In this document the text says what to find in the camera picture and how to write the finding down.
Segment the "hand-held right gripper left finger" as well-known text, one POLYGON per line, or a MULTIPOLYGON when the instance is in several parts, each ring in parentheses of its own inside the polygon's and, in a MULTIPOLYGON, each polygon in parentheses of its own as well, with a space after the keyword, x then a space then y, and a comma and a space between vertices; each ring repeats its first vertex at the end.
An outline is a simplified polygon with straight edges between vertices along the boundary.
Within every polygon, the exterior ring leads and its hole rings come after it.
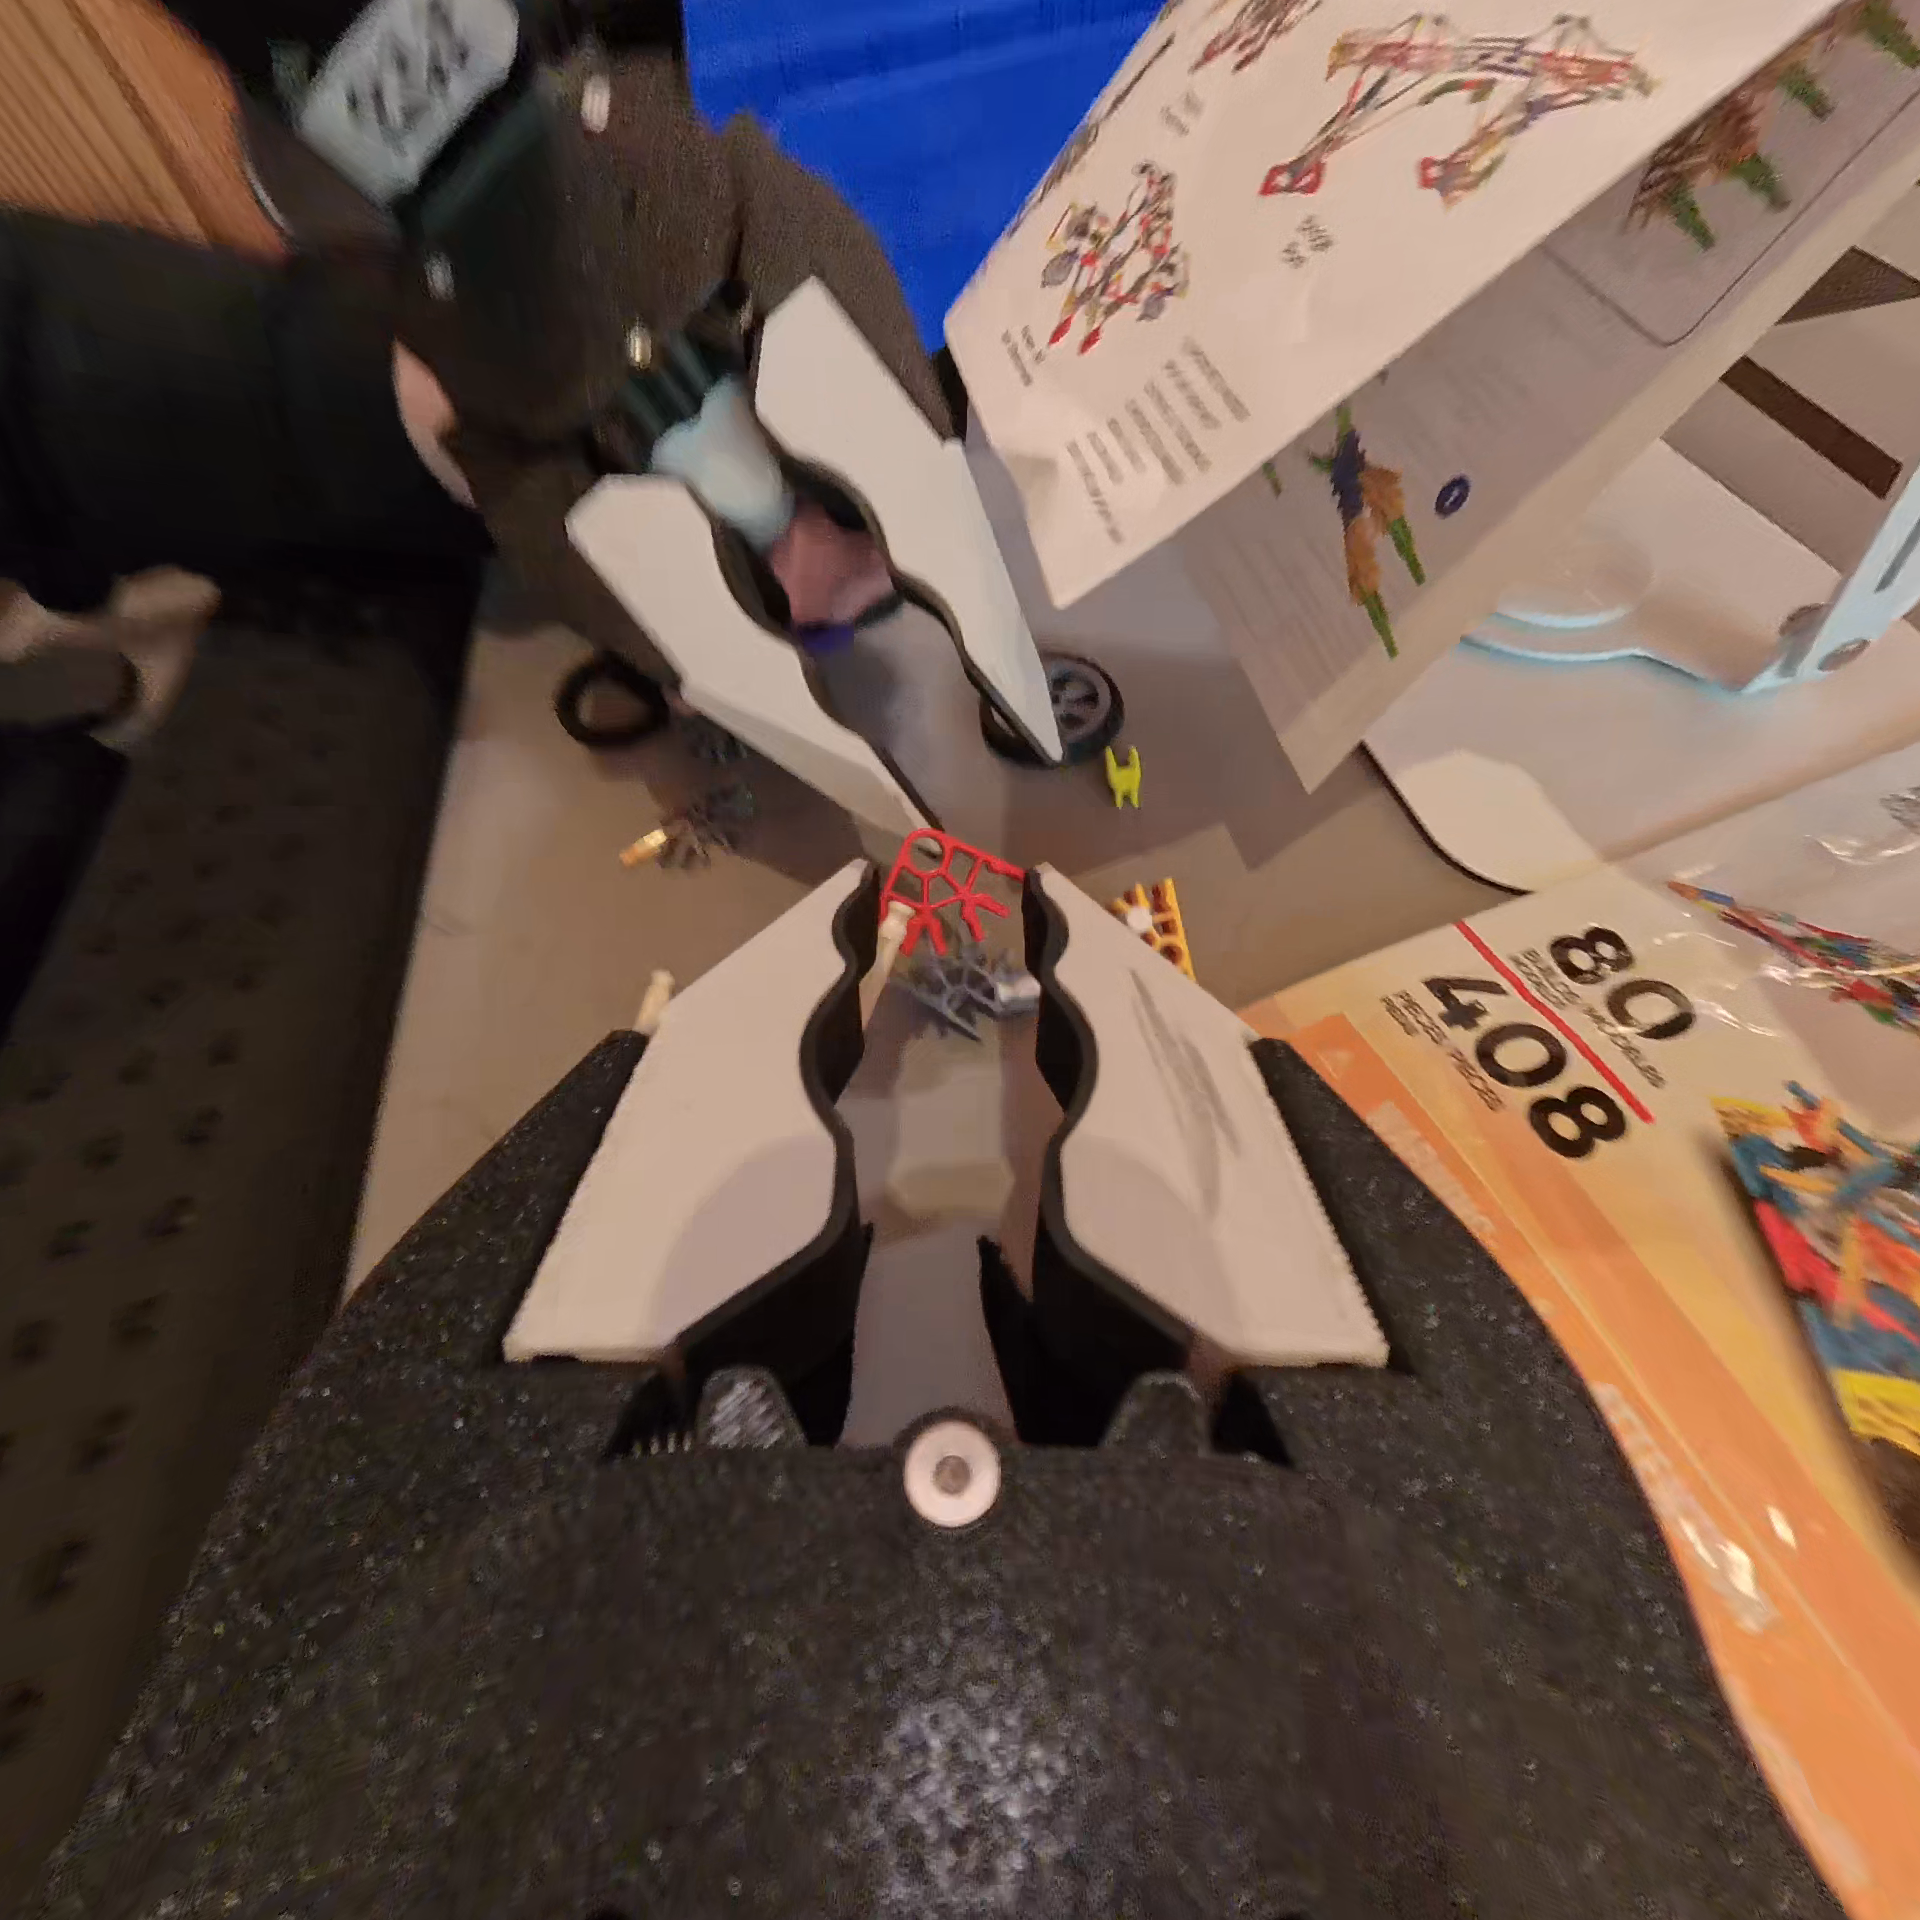
POLYGON ((504 1357, 809 1374, 852 1330, 856 1150, 879 872, 851 860, 666 1004, 504 1357))

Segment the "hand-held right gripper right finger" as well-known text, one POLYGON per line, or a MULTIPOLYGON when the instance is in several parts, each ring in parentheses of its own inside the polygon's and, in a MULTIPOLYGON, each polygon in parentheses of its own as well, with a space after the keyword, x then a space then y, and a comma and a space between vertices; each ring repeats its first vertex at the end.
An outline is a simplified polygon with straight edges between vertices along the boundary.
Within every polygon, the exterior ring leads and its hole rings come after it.
POLYGON ((1355 1364, 1390 1341, 1249 1022, 1055 865, 1025 877, 1042 1150, 1031 1306, 1083 1378, 1355 1364))

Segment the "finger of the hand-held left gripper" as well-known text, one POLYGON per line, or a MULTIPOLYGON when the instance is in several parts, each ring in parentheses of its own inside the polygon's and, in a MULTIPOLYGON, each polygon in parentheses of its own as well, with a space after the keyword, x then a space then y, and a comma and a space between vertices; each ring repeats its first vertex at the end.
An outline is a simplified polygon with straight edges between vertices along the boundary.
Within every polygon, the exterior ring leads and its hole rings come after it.
POLYGON ((946 629, 1025 754, 1065 760, 1050 672, 962 441, 923 418, 822 279, 759 327, 752 406, 783 457, 858 504, 902 597, 946 629))
POLYGON ((939 822, 831 710, 804 653, 750 607, 730 527, 681 481, 607 476, 567 511, 567 538, 658 649, 689 709, 866 826, 904 839, 939 822))

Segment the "red and yellow connector cluster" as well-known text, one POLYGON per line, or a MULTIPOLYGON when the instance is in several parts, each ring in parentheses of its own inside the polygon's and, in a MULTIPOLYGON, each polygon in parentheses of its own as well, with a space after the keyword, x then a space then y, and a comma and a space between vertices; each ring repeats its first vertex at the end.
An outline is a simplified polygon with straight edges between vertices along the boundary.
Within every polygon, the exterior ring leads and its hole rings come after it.
POLYGON ((1108 911, 1186 977, 1195 977, 1185 909, 1172 877, 1136 881, 1108 900, 1108 911))

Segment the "red corner connector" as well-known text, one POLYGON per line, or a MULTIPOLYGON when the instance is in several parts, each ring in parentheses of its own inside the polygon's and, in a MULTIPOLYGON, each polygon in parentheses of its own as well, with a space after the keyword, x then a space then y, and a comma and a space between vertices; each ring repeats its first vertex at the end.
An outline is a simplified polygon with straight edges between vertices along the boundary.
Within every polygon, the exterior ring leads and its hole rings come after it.
POLYGON ((881 916, 906 906, 902 956, 955 956, 986 940, 986 919, 1009 919, 1025 889, 1025 869, 950 831, 904 839, 881 887, 881 916))

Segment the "person's left forearm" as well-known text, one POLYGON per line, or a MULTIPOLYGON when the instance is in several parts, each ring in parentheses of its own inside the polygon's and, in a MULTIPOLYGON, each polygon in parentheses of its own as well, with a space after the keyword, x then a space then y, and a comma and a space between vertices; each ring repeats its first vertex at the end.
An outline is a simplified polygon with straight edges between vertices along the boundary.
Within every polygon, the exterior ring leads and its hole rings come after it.
POLYGON ((174 568, 440 606, 451 710, 490 537, 442 390, 371 280, 6 208, 6 613, 106 613, 174 568))

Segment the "person's left hand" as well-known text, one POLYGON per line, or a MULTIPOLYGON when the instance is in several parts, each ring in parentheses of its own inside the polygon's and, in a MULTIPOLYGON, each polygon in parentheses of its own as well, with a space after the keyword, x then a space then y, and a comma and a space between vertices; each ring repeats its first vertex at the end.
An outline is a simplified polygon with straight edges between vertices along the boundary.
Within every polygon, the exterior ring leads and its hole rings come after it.
POLYGON ((790 637, 811 655, 851 647, 906 602, 873 534, 844 525, 811 497, 796 504, 759 557, 785 599, 790 637))

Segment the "black rubber tyre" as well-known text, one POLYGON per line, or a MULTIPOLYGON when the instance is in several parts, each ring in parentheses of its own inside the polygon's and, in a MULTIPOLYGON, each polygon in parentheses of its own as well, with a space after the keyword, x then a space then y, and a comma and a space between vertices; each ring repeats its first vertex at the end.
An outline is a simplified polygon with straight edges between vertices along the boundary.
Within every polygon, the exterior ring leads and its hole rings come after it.
POLYGON ((625 751, 672 727, 666 688, 614 650, 577 662, 553 693, 560 729, 587 751, 625 751))

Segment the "grey connector with yellow rod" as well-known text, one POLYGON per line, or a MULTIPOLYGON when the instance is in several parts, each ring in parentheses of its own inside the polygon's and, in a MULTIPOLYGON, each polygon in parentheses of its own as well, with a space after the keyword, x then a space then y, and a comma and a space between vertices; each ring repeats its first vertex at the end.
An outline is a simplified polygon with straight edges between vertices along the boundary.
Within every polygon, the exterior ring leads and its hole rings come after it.
POLYGON ((662 822, 658 864, 680 872, 710 869, 740 850, 754 817, 756 798, 746 782, 710 785, 662 822))

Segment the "grey toy wheel with tyre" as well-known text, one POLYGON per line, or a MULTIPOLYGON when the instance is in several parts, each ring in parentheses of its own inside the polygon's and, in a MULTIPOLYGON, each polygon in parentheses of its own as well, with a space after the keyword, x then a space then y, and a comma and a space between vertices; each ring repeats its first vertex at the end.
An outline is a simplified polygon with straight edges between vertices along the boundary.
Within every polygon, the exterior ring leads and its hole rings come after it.
MULTIPOLYGON (((1095 760, 1120 736, 1126 705, 1120 686, 1105 664, 1058 647, 1041 647, 1048 672, 1048 695, 1055 724, 1062 736, 1064 756, 1057 766, 1082 766, 1095 760)), ((1046 768, 1020 734, 1014 730, 988 700, 979 702, 979 730, 992 754, 1016 766, 1046 768)))

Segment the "colourful construction toy bag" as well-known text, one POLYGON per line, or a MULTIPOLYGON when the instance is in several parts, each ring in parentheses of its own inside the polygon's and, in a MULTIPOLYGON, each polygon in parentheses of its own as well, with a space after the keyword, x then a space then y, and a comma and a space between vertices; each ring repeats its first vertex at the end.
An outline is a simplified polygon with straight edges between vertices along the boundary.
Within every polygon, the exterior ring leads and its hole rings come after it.
POLYGON ((1393 1913, 1915 1914, 1915 746, 1252 1012, 1396 1381, 1393 1913))

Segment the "instruction sheet with model pictures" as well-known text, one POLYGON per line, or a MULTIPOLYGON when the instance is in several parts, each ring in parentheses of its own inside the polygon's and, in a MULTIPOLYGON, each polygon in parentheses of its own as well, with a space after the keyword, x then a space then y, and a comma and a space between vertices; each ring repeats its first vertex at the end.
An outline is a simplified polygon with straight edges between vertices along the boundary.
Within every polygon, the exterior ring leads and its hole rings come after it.
POLYGON ((1052 600, 1214 508, 1830 12, 1168 4, 944 325, 1052 600))

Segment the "blue plastic bin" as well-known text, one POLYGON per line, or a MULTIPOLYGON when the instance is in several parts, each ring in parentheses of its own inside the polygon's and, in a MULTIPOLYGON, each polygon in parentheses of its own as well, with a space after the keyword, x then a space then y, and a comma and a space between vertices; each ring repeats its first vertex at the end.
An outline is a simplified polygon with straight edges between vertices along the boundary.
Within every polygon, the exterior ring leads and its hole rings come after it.
POLYGON ((1160 15, 1148 1, 686 1, 690 92, 873 228, 930 352, 983 256, 1160 15))

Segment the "round wooden table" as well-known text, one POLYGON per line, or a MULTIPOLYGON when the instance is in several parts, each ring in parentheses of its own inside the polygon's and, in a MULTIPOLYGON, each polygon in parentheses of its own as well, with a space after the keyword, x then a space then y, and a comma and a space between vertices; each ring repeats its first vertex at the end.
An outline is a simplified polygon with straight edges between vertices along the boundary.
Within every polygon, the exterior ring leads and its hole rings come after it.
POLYGON ((2 4, 2 209, 288 254, 250 180, 233 80, 150 1, 2 4))

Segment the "dark dotted surface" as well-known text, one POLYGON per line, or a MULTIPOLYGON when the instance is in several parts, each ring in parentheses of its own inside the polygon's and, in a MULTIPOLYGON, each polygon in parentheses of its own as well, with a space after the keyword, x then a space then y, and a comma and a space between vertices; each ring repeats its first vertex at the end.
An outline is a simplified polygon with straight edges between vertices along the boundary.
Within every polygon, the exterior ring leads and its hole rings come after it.
POLYGON ((233 585, 8 1033, 8 1911, 345 1280, 478 583, 233 585))

